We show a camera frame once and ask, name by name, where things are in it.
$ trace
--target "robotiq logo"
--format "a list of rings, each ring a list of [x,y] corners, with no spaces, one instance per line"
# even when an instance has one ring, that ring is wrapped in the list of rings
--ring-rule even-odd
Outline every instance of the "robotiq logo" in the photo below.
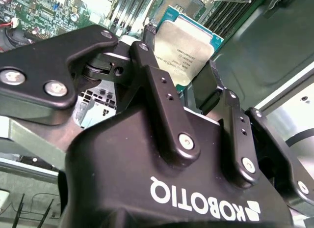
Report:
[[[193,193],[190,198],[190,204],[188,205],[187,197],[186,197],[186,189],[181,189],[182,201],[177,202],[177,187],[172,185],[171,191],[169,187],[162,181],[157,180],[155,177],[151,177],[153,181],[151,185],[151,195],[153,199],[158,203],[168,203],[171,199],[172,206],[178,207],[179,209],[187,210],[187,211],[196,211],[199,214],[210,214],[217,218],[221,219],[223,217],[227,221],[246,221],[246,216],[249,221],[257,222],[260,220],[259,214],[261,213],[260,205],[256,201],[247,201],[248,207],[243,209],[242,206],[238,206],[234,203],[230,204],[227,201],[220,201],[214,197],[209,197],[206,199],[201,193]],[[159,197],[156,193],[156,188],[161,187],[164,190],[165,194],[163,197]],[[202,201],[202,204],[196,204],[196,199]]]

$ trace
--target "silver screw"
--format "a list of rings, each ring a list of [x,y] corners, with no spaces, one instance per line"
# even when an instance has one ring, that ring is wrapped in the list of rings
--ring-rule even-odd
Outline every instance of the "silver screw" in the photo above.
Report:
[[[0,72],[0,80],[8,85],[18,86],[25,81],[25,76],[17,70],[7,69]]]
[[[68,89],[64,84],[58,81],[52,81],[45,84],[47,94],[55,97],[62,97],[68,93]]]
[[[112,35],[111,35],[110,32],[107,31],[107,30],[103,30],[103,31],[102,31],[102,35],[103,35],[104,37],[109,38],[109,39],[112,38]]]
[[[231,97],[233,97],[234,99],[236,98],[236,95],[235,95],[233,92],[231,92],[231,91],[230,91],[230,95],[231,95]]]
[[[256,110],[255,113],[256,113],[256,116],[262,117],[262,114],[258,110]]]
[[[181,133],[179,134],[179,141],[183,148],[186,150],[191,150],[194,148],[194,142],[190,136],[187,134]]]
[[[139,44],[139,47],[141,47],[145,51],[148,51],[148,47],[143,43]]]
[[[300,190],[301,190],[304,194],[306,194],[306,195],[309,194],[309,189],[306,187],[306,185],[305,185],[302,181],[298,181],[298,185],[299,185],[299,187],[300,187]]]
[[[255,173],[255,166],[250,159],[242,158],[242,164],[248,172]]]

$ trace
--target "motherboard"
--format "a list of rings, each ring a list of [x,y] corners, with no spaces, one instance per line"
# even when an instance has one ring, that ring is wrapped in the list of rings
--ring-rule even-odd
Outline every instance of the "motherboard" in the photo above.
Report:
[[[203,24],[222,2],[209,0],[0,0],[0,21],[19,20],[30,38],[47,39],[92,24],[140,37],[170,5]]]
[[[46,39],[92,24],[104,26],[112,3],[113,0],[0,0],[0,20],[9,22],[16,17],[24,31]]]

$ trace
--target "cable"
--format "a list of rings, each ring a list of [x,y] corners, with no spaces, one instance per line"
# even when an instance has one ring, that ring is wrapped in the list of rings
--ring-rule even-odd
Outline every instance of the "cable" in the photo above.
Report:
[[[36,212],[32,212],[33,209],[33,204],[34,204],[34,197],[36,197],[37,195],[52,195],[52,196],[57,196],[59,198],[59,195],[55,195],[55,194],[50,194],[50,193],[37,193],[35,194],[32,198],[31,198],[31,203],[30,203],[30,210],[29,211],[22,211],[21,214],[28,214],[28,213],[33,213],[33,214],[37,214],[37,215],[42,215],[41,213],[36,213]]]
[[[1,27],[8,27],[8,26],[12,25],[12,23],[13,23],[13,22],[0,24],[0,28],[1,28]]]
[[[214,0],[220,2],[233,2],[233,3],[252,3],[251,0]]]
[[[5,208],[5,210],[3,210],[2,212],[0,212],[0,216],[3,214],[3,213],[5,213],[5,211],[9,208],[9,206],[11,206],[12,205],[12,203],[10,203],[6,208]]]
[[[30,44],[30,43],[21,42],[21,41],[18,41],[18,40],[16,40],[16,39],[14,39],[12,36],[9,35],[7,28],[5,28],[4,31],[5,31],[5,36],[8,38],[9,42],[10,42],[11,45],[13,45],[14,47],[17,47],[17,46],[24,46],[24,45],[29,45],[29,44]]]

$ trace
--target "red wire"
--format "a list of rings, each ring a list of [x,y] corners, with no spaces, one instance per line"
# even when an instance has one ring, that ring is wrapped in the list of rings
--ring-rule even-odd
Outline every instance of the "red wire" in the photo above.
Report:
[[[7,26],[11,25],[12,23],[13,23],[13,22],[0,24],[0,28],[1,28],[1,27],[7,27]]]

